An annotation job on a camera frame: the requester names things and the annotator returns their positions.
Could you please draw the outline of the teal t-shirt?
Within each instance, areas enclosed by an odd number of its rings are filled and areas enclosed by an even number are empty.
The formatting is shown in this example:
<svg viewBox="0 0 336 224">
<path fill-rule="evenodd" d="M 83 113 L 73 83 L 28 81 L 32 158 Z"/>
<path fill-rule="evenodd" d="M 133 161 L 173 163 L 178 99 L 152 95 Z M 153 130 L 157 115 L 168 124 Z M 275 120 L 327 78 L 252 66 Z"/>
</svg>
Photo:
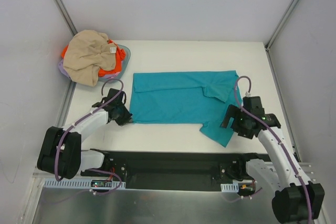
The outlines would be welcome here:
<svg viewBox="0 0 336 224">
<path fill-rule="evenodd" d="M 200 124 L 200 132 L 227 146 L 234 132 L 221 127 L 235 93 L 238 74 L 231 71 L 134 73 L 130 112 L 134 123 Z"/>
</svg>

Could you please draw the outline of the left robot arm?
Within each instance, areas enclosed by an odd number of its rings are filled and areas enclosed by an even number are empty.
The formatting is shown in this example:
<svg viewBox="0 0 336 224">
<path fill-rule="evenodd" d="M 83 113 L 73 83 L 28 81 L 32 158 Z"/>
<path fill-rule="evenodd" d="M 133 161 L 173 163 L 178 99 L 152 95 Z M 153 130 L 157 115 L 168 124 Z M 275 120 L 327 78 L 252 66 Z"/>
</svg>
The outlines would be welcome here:
<svg viewBox="0 0 336 224">
<path fill-rule="evenodd" d="M 110 173 L 107 153 L 90 149 L 83 151 L 82 143 L 102 126 L 114 121 L 119 126 L 132 122 L 125 107 L 126 93 L 111 88 L 106 97 L 92 105 L 83 117 L 63 127 L 51 126 L 45 133 L 37 160 L 37 168 L 53 174 L 57 181 L 72 179 L 78 172 L 93 169 L 99 176 Z"/>
</svg>

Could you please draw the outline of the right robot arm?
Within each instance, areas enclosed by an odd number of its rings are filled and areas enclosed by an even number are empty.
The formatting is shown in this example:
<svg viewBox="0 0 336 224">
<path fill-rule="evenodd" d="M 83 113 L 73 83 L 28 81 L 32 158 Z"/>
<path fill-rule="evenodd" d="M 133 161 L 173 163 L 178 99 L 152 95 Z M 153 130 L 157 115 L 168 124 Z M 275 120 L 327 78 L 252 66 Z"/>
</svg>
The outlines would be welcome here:
<svg viewBox="0 0 336 224">
<path fill-rule="evenodd" d="M 260 97 L 244 97 L 243 105 L 229 105 L 221 124 L 239 136 L 258 138 L 274 167 L 271 170 L 255 153 L 246 153 L 226 168 L 235 180 L 252 178 L 273 194 L 271 206 L 279 223 L 318 219 L 325 191 L 303 171 L 284 140 L 281 125 L 274 114 L 266 114 Z"/>
</svg>

